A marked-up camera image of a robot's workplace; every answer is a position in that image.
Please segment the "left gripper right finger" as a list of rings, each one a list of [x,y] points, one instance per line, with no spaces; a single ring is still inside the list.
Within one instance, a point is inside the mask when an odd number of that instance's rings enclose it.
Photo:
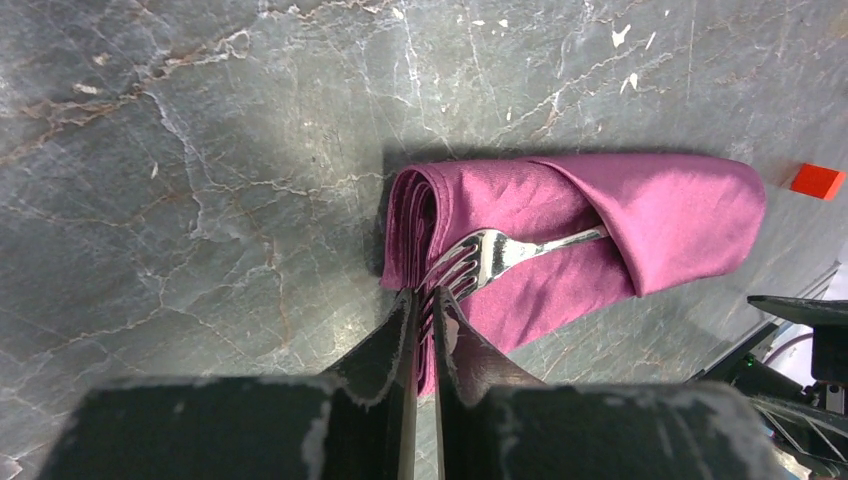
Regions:
[[[750,402],[716,382],[549,385],[433,302],[444,479],[782,479]]]

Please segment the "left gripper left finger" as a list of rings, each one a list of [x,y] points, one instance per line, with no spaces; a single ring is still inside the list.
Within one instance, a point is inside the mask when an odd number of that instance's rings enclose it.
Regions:
[[[316,375],[128,377],[86,394],[43,479],[410,479],[419,298]]]

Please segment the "silver fork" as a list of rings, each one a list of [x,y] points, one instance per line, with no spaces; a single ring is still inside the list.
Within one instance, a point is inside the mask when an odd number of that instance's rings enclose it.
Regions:
[[[470,233],[435,261],[418,286],[420,292],[429,291],[424,300],[422,334],[431,331],[437,287],[447,288],[460,302],[522,262],[608,236],[602,224],[543,243],[518,241],[491,228]]]

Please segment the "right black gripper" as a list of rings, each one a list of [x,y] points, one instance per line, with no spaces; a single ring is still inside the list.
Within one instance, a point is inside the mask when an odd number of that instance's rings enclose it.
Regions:
[[[751,401],[789,477],[847,474],[847,303],[751,295],[768,316],[696,381]]]

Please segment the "purple cloth napkin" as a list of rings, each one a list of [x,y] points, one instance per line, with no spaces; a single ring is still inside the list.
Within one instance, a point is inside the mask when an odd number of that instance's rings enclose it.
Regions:
[[[749,165],[686,154],[586,154],[413,165],[389,200],[381,283],[416,287],[468,234],[542,243],[604,225],[609,236],[525,261],[461,304],[503,352],[618,301],[724,275],[766,214]]]

